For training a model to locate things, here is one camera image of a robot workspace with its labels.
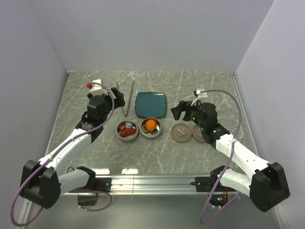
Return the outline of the metal food tongs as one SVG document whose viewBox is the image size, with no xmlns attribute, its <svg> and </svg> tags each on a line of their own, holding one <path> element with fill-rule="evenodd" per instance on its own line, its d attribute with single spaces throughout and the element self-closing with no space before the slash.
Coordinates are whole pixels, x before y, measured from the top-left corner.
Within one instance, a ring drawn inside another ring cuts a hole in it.
<svg viewBox="0 0 305 229">
<path fill-rule="evenodd" d="M 130 88 L 130 92 L 129 92 L 128 101 L 125 103 L 125 106 L 122 107 L 122 114 L 124 117 L 127 117 L 129 109 L 130 109 L 134 84 L 135 84 L 135 78 L 133 77 L 132 82 L 131 82 L 131 88 Z"/>
</svg>

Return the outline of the beige lid with handle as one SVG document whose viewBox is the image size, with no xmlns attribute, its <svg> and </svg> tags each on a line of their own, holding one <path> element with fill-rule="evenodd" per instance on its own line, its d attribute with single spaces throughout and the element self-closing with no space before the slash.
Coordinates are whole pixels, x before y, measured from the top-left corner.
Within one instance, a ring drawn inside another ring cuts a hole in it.
<svg viewBox="0 0 305 229">
<path fill-rule="evenodd" d="M 192 138 L 192 130 L 187 124 L 177 123 L 171 128 L 171 137 L 177 143 L 186 143 Z"/>
</svg>

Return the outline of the red sausage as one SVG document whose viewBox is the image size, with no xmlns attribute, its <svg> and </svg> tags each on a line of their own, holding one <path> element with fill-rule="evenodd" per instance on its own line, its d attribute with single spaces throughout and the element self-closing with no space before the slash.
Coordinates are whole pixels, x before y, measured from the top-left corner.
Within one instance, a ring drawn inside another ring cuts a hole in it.
<svg viewBox="0 0 305 229">
<path fill-rule="evenodd" d="M 127 137 L 127 136 L 135 134 L 136 131 L 137 131 L 137 129 L 134 129 L 134 128 L 124 129 L 123 131 L 120 132 L 120 136 Z"/>
</svg>

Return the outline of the orange half fruit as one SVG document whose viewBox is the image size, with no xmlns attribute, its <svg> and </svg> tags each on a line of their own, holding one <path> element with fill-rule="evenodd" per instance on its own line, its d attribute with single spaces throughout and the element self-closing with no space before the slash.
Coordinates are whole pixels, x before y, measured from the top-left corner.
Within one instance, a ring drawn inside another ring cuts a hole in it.
<svg viewBox="0 0 305 229">
<path fill-rule="evenodd" d="M 152 130 L 156 129 L 157 123 L 155 120 L 149 119 L 146 121 L 145 126 L 149 131 L 152 131 Z"/>
</svg>

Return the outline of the black white tofu block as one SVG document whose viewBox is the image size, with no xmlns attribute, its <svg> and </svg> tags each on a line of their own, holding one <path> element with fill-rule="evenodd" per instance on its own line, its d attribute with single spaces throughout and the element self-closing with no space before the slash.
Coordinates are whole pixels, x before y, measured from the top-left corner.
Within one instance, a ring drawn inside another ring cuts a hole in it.
<svg viewBox="0 0 305 229">
<path fill-rule="evenodd" d="M 154 130 L 151 130 L 150 133 L 151 133 L 152 135 L 154 135 L 154 134 L 158 133 L 158 129 L 155 128 Z"/>
</svg>

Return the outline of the small white rice bowl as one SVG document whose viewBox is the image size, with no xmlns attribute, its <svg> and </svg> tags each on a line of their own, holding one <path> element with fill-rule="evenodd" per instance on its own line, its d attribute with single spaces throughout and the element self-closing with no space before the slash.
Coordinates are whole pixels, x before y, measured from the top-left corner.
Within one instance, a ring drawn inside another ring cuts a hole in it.
<svg viewBox="0 0 305 229">
<path fill-rule="evenodd" d="M 133 125 L 131 123 L 125 123 L 125 128 L 126 129 L 133 128 Z"/>
</svg>

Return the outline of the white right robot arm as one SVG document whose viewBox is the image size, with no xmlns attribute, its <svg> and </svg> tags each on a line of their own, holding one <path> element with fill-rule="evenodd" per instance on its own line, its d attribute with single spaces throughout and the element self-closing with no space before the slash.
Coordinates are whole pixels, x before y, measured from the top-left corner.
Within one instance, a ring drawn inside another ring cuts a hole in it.
<svg viewBox="0 0 305 229">
<path fill-rule="evenodd" d="M 184 121 L 193 121 L 201 130 L 204 141 L 230 158 L 243 173 L 221 166 L 210 172 L 210 177 L 196 177 L 193 185 L 198 192 L 223 191 L 225 188 L 238 191 L 250 197 L 252 203 L 262 212 L 267 212 L 290 197 L 284 168 L 277 162 L 270 163 L 234 139 L 217 119 L 217 111 L 212 103 L 195 105 L 190 101 L 180 101 L 171 109 L 175 120 L 185 112 Z"/>
</svg>

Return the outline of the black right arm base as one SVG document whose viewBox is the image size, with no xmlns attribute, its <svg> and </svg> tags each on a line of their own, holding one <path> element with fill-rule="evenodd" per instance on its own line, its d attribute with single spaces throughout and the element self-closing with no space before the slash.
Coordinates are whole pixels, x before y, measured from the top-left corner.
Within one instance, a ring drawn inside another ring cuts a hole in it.
<svg viewBox="0 0 305 229">
<path fill-rule="evenodd" d="M 195 177 L 190 185 L 195 186 L 196 192 L 211 192 L 216 181 L 214 176 L 200 176 Z"/>
</svg>

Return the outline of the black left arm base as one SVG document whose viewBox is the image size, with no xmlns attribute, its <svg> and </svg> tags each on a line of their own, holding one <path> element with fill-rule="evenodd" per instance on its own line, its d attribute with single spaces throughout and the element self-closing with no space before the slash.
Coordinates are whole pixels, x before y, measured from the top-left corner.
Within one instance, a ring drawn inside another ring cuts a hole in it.
<svg viewBox="0 0 305 229">
<path fill-rule="evenodd" d="M 84 187 L 75 188 L 71 192 L 103 191 L 109 193 L 111 190 L 111 185 L 112 179 L 110 177 L 95 177 L 91 178 Z"/>
</svg>

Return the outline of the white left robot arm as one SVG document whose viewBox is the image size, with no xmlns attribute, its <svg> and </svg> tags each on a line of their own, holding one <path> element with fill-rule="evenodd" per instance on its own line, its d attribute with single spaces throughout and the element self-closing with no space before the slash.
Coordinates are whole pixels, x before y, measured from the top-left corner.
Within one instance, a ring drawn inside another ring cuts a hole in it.
<svg viewBox="0 0 305 229">
<path fill-rule="evenodd" d="M 106 94 L 87 95 L 89 103 L 81 120 L 70 136 L 51 153 L 35 162 L 29 160 L 23 167 L 19 195 L 49 209 L 67 192 L 81 188 L 96 190 L 96 173 L 86 167 L 58 175 L 85 147 L 92 144 L 103 131 L 114 110 L 125 105 L 124 94 L 113 87 Z"/>
</svg>

